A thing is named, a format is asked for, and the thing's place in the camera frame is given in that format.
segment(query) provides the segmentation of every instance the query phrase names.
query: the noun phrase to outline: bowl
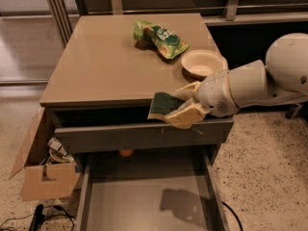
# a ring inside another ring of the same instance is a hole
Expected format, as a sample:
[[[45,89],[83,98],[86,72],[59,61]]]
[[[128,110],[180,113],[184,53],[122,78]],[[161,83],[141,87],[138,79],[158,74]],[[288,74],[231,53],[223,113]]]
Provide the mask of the bowl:
[[[228,68],[228,63],[219,53],[209,50],[193,50],[186,53],[181,60],[182,66],[198,79]]]

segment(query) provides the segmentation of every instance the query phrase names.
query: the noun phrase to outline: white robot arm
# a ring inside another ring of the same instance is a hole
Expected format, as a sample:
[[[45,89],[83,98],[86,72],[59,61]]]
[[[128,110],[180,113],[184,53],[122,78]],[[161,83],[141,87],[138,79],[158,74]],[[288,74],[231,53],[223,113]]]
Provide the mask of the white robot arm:
[[[255,61],[208,76],[198,89],[200,103],[216,117],[248,106],[308,101],[308,35],[289,34],[275,41],[266,65]]]

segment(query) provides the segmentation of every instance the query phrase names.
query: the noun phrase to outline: terrazzo floor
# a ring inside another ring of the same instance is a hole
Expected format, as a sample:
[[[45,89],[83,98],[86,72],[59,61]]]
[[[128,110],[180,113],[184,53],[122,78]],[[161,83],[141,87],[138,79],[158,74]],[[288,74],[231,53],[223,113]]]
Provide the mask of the terrazzo floor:
[[[8,23],[19,33],[18,38],[8,30]],[[36,26],[40,30],[38,38],[35,34],[30,37],[29,32]],[[34,45],[25,44],[22,40],[25,38],[29,43],[34,41]],[[35,77],[47,78],[62,53],[57,31],[48,18],[0,20],[0,39],[1,78],[36,74]],[[34,54],[35,48],[48,44],[50,48],[43,51],[48,54]],[[23,171],[9,180],[14,157],[31,117],[38,112],[43,90],[44,87],[0,87],[0,225],[7,218],[32,214],[39,203],[44,206],[61,204],[73,216],[77,214],[80,191],[69,198],[22,202]],[[234,209],[245,231],[308,230],[308,126],[301,117],[288,120],[284,114],[281,109],[270,109],[245,110],[234,115],[230,136],[215,162],[221,200]],[[226,208],[224,211],[230,230],[240,230],[230,211]],[[48,208],[44,213],[48,216],[58,212]],[[1,228],[11,226],[15,230],[28,230],[31,219],[10,220]],[[50,219],[40,230],[71,230],[71,223],[63,217]]]

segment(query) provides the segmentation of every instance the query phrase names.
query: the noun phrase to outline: green chip bag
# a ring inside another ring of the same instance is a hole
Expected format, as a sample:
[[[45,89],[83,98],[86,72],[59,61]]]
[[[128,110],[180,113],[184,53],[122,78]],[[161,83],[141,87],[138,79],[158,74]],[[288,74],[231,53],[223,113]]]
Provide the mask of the green chip bag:
[[[133,36],[135,40],[153,41],[166,59],[173,59],[190,47],[169,30],[145,20],[135,21]]]

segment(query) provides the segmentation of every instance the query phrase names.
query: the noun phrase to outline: open cardboard box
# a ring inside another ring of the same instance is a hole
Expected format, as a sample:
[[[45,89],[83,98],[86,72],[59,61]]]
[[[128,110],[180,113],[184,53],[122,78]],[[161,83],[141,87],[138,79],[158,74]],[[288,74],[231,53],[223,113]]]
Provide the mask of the open cardboard box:
[[[75,163],[41,166],[48,152],[47,143],[55,126],[44,108],[32,118],[31,126],[16,156],[10,179],[25,168],[22,201],[68,197],[80,178]]]

